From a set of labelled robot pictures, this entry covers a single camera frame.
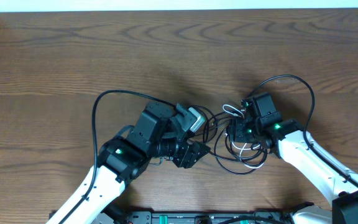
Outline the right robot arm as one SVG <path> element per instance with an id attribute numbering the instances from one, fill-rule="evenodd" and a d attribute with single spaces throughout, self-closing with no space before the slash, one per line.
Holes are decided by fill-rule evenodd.
<path id="1" fill-rule="evenodd" d="M 330 155 L 295 119 L 284 121 L 269 93 L 249 96 L 227 131 L 231 144 L 266 149 L 297 168 L 326 198 L 331 210 L 303 204 L 292 223 L 358 223 L 358 173 Z"/>

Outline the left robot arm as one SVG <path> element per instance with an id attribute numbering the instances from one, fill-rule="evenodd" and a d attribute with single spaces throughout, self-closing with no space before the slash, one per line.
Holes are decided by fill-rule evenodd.
<path id="1" fill-rule="evenodd" d="M 133 126 L 126 126 L 104 143 L 96 164 L 74 194 L 53 214 L 49 223 L 91 223 L 150 164 L 151 159 L 171 160 L 189 169 L 210 152 L 192 141 L 205 118 L 194 108 L 174 109 L 152 101 Z"/>

